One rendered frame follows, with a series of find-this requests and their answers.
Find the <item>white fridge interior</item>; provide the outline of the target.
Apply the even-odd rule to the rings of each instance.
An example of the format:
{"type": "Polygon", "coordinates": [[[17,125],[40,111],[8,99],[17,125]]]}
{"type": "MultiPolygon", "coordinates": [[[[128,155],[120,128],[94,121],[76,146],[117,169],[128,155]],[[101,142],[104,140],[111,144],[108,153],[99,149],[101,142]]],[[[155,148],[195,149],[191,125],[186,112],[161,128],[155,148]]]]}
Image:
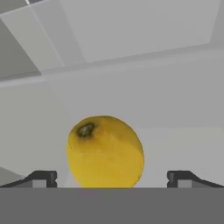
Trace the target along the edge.
{"type": "Polygon", "coordinates": [[[0,166],[26,175],[66,160],[88,116],[142,141],[142,187],[189,170],[224,185],[224,0],[43,0],[0,16],[34,71],[0,73],[0,166]]]}

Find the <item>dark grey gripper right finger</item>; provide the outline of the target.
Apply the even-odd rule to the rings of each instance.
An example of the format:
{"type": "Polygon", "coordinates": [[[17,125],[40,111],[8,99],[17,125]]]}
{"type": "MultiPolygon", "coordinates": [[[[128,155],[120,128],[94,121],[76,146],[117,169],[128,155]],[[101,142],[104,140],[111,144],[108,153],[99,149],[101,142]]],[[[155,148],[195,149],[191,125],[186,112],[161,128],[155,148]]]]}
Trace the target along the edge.
{"type": "Polygon", "coordinates": [[[224,188],[224,185],[201,179],[191,171],[168,171],[167,179],[168,188],[224,188]]]}

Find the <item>yellow lemon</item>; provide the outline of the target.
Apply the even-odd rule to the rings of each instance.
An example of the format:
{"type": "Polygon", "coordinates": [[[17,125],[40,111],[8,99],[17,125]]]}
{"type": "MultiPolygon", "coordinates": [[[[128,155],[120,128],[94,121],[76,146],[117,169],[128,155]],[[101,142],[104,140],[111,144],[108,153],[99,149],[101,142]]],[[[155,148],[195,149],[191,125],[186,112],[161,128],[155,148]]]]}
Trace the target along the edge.
{"type": "Polygon", "coordinates": [[[144,170],[144,149],[137,133],[110,115],[85,118],[70,130],[67,162],[86,188],[131,188],[144,170]]]}

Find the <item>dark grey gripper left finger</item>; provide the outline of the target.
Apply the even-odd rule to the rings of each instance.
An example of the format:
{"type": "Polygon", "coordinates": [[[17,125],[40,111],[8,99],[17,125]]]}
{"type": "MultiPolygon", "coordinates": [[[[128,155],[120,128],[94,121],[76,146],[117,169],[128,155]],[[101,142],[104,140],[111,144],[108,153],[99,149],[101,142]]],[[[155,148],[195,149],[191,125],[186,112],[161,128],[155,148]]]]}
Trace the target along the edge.
{"type": "Polygon", "coordinates": [[[23,179],[0,185],[0,188],[57,188],[56,171],[34,171],[23,179]]]}

